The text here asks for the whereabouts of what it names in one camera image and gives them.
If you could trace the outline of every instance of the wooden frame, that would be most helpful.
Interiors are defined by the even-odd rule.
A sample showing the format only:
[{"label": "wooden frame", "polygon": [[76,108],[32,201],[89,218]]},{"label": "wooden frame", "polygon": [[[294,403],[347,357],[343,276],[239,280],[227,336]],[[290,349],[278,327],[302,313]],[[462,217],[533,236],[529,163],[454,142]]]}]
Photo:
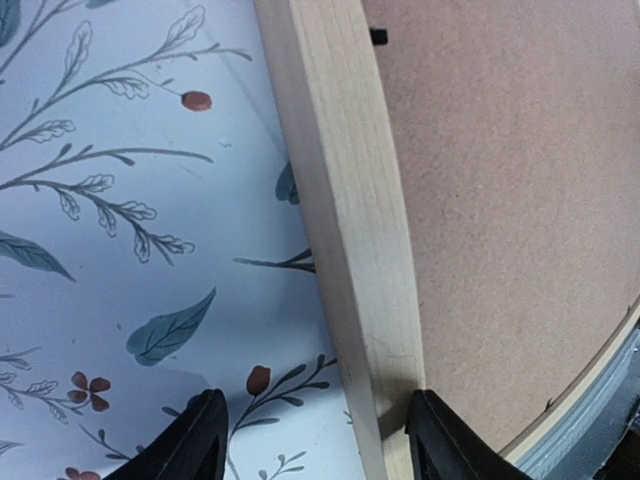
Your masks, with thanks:
[{"label": "wooden frame", "polygon": [[255,0],[329,327],[368,480],[413,477],[424,388],[398,163],[360,0]]}]

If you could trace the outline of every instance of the floral tablecloth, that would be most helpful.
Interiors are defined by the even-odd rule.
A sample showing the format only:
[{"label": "floral tablecloth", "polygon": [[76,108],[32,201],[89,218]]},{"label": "floral tablecloth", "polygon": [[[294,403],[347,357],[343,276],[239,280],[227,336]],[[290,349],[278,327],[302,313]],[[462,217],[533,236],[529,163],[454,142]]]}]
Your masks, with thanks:
[{"label": "floral tablecloth", "polygon": [[364,478],[251,0],[0,0],[0,478],[205,388],[226,478]]}]

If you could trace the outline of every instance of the brown backing board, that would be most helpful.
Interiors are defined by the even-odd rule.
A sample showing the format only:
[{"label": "brown backing board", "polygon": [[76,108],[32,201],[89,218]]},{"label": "brown backing board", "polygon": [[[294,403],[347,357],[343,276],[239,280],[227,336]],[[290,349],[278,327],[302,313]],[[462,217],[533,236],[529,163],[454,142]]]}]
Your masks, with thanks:
[{"label": "brown backing board", "polygon": [[640,292],[636,0],[364,0],[426,378],[499,450]]},{"label": "brown backing board", "polygon": [[411,478],[424,387],[398,164],[360,0],[256,0],[326,316],[368,480]]}]

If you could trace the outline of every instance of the printed flower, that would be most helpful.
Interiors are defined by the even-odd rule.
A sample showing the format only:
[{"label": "printed flower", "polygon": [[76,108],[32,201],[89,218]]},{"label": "printed flower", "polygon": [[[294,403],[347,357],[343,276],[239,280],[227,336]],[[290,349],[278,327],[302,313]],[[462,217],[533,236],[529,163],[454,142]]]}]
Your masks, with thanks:
[{"label": "printed flower", "polygon": [[271,369],[256,365],[247,378],[247,392],[254,397],[260,395],[269,386],[271,381]]},{"label": "printed flower", "polygon": [[111,382],[106,378],[97,377],[91,380],[89,384],[87,376],[82,372],[76,372],[71,377],[73,384],[79,390],[71,390],[67,396],[73,403],[83,403],[89,398],[91,406],[96,412],[104,412],[109,408],[109,402],[100,397],[98,393],[106,392],[111,388]]},{"label": "printed flower", "polygon": [[100,475],[96,472],[82,472],[75,468],[66,468],[64,473],[67,475],[67,478],[58,478],[58,480],[102,480]]},{"label": "printed flower", "polygon": [[182,94],[182,105],[193,112],[204,112],[213,106],[213,102],[207,93],[187,92]]}]

